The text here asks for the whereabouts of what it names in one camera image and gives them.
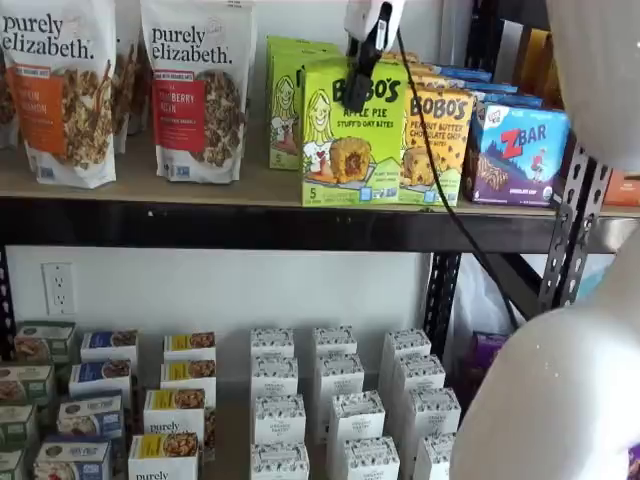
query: green box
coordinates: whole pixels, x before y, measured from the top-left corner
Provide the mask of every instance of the green box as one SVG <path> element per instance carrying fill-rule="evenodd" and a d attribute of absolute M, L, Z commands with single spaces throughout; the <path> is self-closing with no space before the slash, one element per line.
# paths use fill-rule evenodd
<path fill-rule="evenodd" d="M 398 202 L 407 82 L 401 65 L 379 63 L 361 113 L 342 106 L 347 60 L 304 69 L 302 204 Z"/>

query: granola bag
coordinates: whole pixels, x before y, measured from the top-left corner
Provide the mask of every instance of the granola bag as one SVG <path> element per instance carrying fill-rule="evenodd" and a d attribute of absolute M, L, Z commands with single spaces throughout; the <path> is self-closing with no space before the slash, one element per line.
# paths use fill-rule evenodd
<path fill-rule="evenodd" d="M 113 0 L 0 0 L 0 40 L 38 181 L 114 181 Z"/>
<path fill-rule="evenodd" d="M 252 2 L 142 0 L 142 29 L 153 69 L 157 174 L 238 180 L 256 45 Z"/>

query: oatmeal box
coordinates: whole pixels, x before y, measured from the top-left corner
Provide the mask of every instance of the oatmeal box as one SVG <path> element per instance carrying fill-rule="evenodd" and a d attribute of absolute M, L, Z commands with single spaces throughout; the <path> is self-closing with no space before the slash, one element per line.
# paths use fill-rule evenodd
<path fill-rule="evenodd" d="M 164 361 L 214 360 L 216 335 L 213 332 L 164 337 Z"/>
<path fill-rule="evenodd" d="M 216 362 L 193 360 L 164 363 L 160 373 L 160 388 L 204 390 L 204 406 L 215 407 Z"/>
<path fill-rule="evenodd" d="M 195 433 L 135 435 L 129 453 L 131 480 L 197 480 Z"/>
<path fill-rule="evenodd" d="M 548 206 L 569 119 L 558 110 L 478 102 L 464 169 L 473 202 Z"/>
<path fill-rule="evenodd" d="M 320 60 L 303 72 L 302 204 L 396 203 L 407 90 L 403 67 L 376 66 L 361 113 L 342 105 L 348 60 Z"/>

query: food box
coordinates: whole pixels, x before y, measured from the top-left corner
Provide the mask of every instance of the food box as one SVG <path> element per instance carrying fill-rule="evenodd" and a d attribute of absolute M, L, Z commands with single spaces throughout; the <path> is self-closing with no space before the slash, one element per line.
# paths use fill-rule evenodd
<path fill-rule="evenodd" d="M 406 72 L 379 63 L 361 113 L 345 110 L 349 64 L 321 60 L 304 69 L 302 204 L 396 203 Z"/>
<path fill-rule="evenodd" d="M 281 355 L 293 358 L 292 328 L 254 328 L 251 330 L 251 356 Z"/>
<path fill-rule="evenodd" d="M 252 443 L 304 442 L 307 417 L 302 395 L 257 397 Z"/>
<path fill-rule="evenodd" d="M 456 436 L 453 433 L 421 438 L 413 478 L 449 480 L 449 464 Z"/>
<path fill-rule="evenodd" d="M 136 435 L 129 452 L 130 480 L 197 480 L 195 433 Z"/>
<path fill-rule="evenodd" d="M 405 399 L 405 423 L 399 450 L 403 478 L 408 480 L 413 475 L 419 439 L 457 432 L 461 409 L 451 388 L 418 389 L 409 392 Z"/>
<path fill-rule="evenodd" d="M 316 357 L 311 398 L 311 431 L 316 443 L 327 441 L 331 398 L 334 395 L 362 392 L 363 385 L 364 368 L 357 354 Z"/>
<path fill-rule="evenodd" d="M 467 197 L 479 203 L 548 206 L 564 156 L 564 112 L 476 105 L 464 169 Z"/>
<path fill-rule="evenodd" d="M 164 361 L 215 360 L 216 336 L 213 332 L 164 337 Z"/>
<path fill-rule="evenodd" d="M 327 440 L 328 477 L 335 479 L 339 474 L 345 440 L 381 437 L 383 427 L 384 407 L 377 392 L 334 396 Z"/>
<path fill-rule="evenodd" d="M 397 480 L 400 459 L 391 437 L 347 440 L 336 480 Z"/>
<path fill-rule="evenodd" d="M 35 478 L 111 480 L 109 440 L 100 437 L 48 437 L 34 464 Z"/>
<path fill-rule="evenodd" d="M 425 148 L 420 121 L 422 111 L 440 184 L 447 201 L 454 206 L 460 191 L 473 96 L 469 92 L 453 89 L 419 86 L 417 90 L 419 101 L 411 93 L 407 93 L 405 98 L 400 202 L 442 204 Z"/>
<path fill-rule="evenodd" d="M 149 390 L 144 403 L 145 433 L 195 433 L 204 448 L 204 390 Z"/>
<path fill-rule="evenodd" d="M 74 365 L 69 395 L 78 397 L 105 392 L 122 392 L 125 411 L 131 410 L 131 364 L 129 360 L 108 360 Z"/>
<path fill-rule="evenodd" d="M 431 342 L 427 334 L 418 328 L 388 332 L 382 344 L 382 359 L 378 374 L 378 393 L 386 406 L 391 405 L 391 386 L 393 385 L 393 370 L 397 358 L 410 353 L 429 355 Z"/>
<path fill-rule="evenodd" d="M 308 480 L 309 470 L 303 442 L 251 445 L 250 480 Z"/>
<path fill-rule="evenodd" d="M 253 357 L 251 404 L 257 397 L 281 397 L 298 393 L 298 361 L 285 357 Z"/>
<path fill-rule="evenodd" d="M 444 387 L 445 371 L 435 355 L 412 353 L 396 360 L 393 372 L 394 395 L 391 397 L 388 427 L 398 442 L 404 425 L 404 405 L 408 392 L 424 387 Z"/>
<path fill-rule="evenodd" d="M 110 392 L 62 402 L 58 411 L 60 435 L 99 436 L 111 441 L 115 474 L 126 467 L 126 429 L 122 393 Z"/>
<path fill-rule="evenodd" d="M 76 359 L 75 329 L 74 322 L 23 322 L 15 336 L 16 358 L 56 365 L 72 363 Z"/>
<path fill-rule="evenodd" d="M 312 355 L 330 355 L 333 353 L 354 354 L 358 350 L 358 342 L 353 336 L 353 327 L 341 326 L 330 328 L 314 328 L 312 332 Z"/>
<path fill-rule="evenodd" d="M 164 363 L 160 373 L 160 388 L 202 389 L 205 407 L 215 407 L 216 362 L 194 360 Z"/>

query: small white box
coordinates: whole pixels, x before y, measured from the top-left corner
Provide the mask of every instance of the small white box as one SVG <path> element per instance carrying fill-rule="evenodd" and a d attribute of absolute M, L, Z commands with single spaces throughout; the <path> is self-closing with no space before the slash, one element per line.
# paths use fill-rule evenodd
<path fill-rule="evenodd" d="M 312 333 L 312 359 L 319 355 L 354 354 L 358 342 L 353 336 L 353 327 L 314 328 Z"/>
<path fill-rule="evenodd" d="M 306 422 L 302 395 L 257 397 L 253 415 L 253 443 L 304 442 Z"/>
<path fill-rule="evenodd" d="M 129 453 L 129 478 L 132 480 L 197 480 L 198 438 L 196 434 L 135 435 Z"/>
<path fill-rule="evenodd" d="M 311 411 L 313 438 L 324 443 L 329 433 L 331 397 L 362 392 L 364 368 L 357 354 L 316 357 Z"/>
<path fill-rule="evenodd" d="M 256 397 L 282 397 L 298 393 L 298 361 L 285 357 L 253 357 L 251 405 Z"/>
<path fill-rule="evenodd" d="M 449 480 L 449 464 L 456 436 L 453 433 L 422 438 L 413 478 L 420 480 Z"/>
<path fill-rule="evenodd" d="M 399 469 L 391 437 L 347 440 L 337 480 L 397 480 Z"/>
<path fill-rule="evenodd" d="M 405 426 L 398 449 L 404 479 L 413 475 L 418 440 L 429 435 L 455 433 L 460 423 L 460 404 L 451 388 L 409 392 L 405 404 Z"/>
<path fill-rule="evenodd" d="M 216 336 L 213 332 L 164 337 L 164 362 L 215 360 Z"/>
<path fill-rule="evenodd" d="M 418 388 L 444 387 L 445 371 L 435 355 L 411 353 L 396 359 L 393 373 L 391 408 L 387 419 L 389 433 L 396 443 L 400 441 L 404 425 L 403 409 L 408 392 Z"/>
<path fill-rule="evenodd" d="M 308 480 L 309 455 L 304 443 L 251 445 L 250 480 Z"/>
<path fill-rule="evenodd" d="M 378 392 L 336 395 L 331 399 L 331 418 L 327 441 L 327 474 L 335 480 L 345 440 L 382 436 L 384 407 Z"/>
<path fill-rule="evenodd" d="M 378 375 L 378 393 L 384 405 L 391 406 L 393 371 L 395 360 L 411 353 L 429 355 L 431 343 L 424 331 L 417 328 L 388 332 L 382 345 L 382 359 Z"/>
<path fill-rule="evenodd" d="M 216 406 L 216 362 L 194 360 L 162 364 L 160 388 L 204 390 L 205 407 Z"/>
<path fill-rule="evenodd" d="M 282 355 L 293 358 L 293 351 L 293 329 L 254 328 L 251 330 L 251 356 Z"/>

